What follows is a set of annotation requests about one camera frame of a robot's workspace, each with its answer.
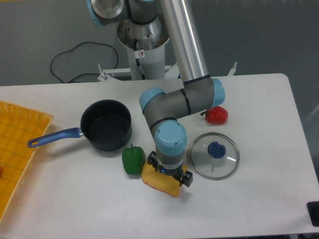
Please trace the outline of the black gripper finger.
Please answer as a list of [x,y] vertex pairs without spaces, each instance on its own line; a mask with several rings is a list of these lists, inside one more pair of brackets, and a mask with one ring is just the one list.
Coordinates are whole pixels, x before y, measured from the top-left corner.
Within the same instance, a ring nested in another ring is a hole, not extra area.
[[181,170],[177,175],[177,180],[180,187],[182,185],[189,187],[193,182],[193,174],[190,171]]
[[155,172],[158,171],[157,153],[155,151],[152,151],[149,154],[147,158],[147,164],[151,165],[154,168]]

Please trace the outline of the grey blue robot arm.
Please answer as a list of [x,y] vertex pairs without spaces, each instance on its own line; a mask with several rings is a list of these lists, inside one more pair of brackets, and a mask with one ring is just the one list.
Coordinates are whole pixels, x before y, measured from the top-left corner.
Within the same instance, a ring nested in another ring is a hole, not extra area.
[[142,113],[156,150],[148,157],[155,171],[190,186],[192,173],[182,168],[187,136],[179,119],[223,103],[224,88],[206,66],[190,3],[186,0],[89,0],[88,10],[97,25],[118,23],[118,38],[128,48],[132,78],[158,79],[163,64],[142,59],[172,42],[183,88],[170,93],[160,88],[140,96]]

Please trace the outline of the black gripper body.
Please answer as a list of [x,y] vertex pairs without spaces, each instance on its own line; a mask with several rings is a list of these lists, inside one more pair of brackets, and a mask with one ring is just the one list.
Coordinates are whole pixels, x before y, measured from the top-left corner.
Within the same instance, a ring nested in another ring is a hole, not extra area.
[[183,176],[182,161],[176,164],[160,164],[159,161],[155,163],[156,172],[162,173],[174,178],[181,178]]

